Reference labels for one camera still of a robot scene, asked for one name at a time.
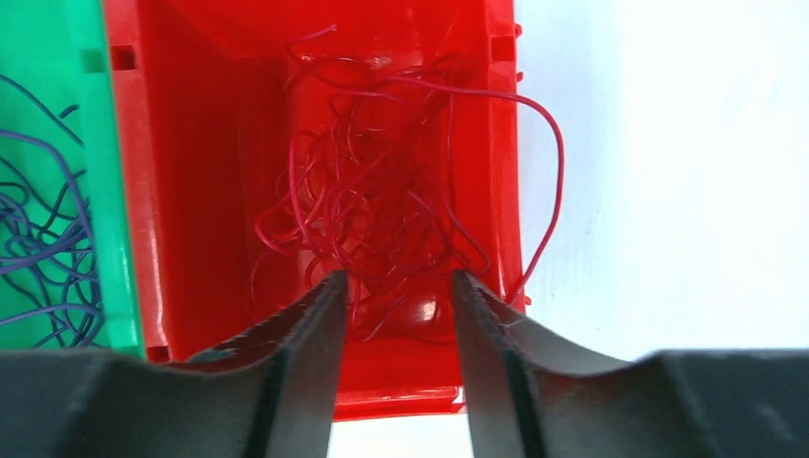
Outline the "red plastic bin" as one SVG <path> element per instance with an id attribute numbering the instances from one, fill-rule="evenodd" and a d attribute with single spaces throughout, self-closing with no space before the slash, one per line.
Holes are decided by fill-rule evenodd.
<path id="1" fill-rule="evenodd" d="M 253 229 L 295 128 L 328 119 L 315 81 L 293 94 L 290 41 L 399 70 L 457 52 L 459 86 L 515 92 L 514 1 L 100 1 L 135 258 L 152 361 L 184 360 L 296 300 L 303 257 L 266 253 Z M 506 293 L 522 274 L 513 103 L 458 97 L 458 216 Z M 396 307 L 343 352 L 336 420 L 463 412 L 451 306 Z"/>

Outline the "green plastic bin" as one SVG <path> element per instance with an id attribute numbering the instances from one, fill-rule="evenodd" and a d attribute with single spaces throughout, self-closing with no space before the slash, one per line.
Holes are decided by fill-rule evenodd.
<path id="1" fill-rule="evenodd" d="M 142 356 L 101 5 L 1 5 L 1 345 Z"/>

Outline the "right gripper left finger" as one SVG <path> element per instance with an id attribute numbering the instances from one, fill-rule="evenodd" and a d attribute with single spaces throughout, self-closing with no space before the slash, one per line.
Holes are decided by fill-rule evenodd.
<path id="1" fill-rule="evenodd" d="M 110 350 L 1 355 L 5 457 L 323 457 L 348 278 L 178 363 Z"/>

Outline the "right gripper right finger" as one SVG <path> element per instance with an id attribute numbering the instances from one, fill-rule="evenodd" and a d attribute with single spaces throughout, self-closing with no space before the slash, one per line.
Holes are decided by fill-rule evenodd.
<path id="1" fill-rule="evenodd" d="M 804 457 L 804 349 L 661 350 L 625 362 L 500 301 L 465 271 L 452 306 L 478 457 Z"/>

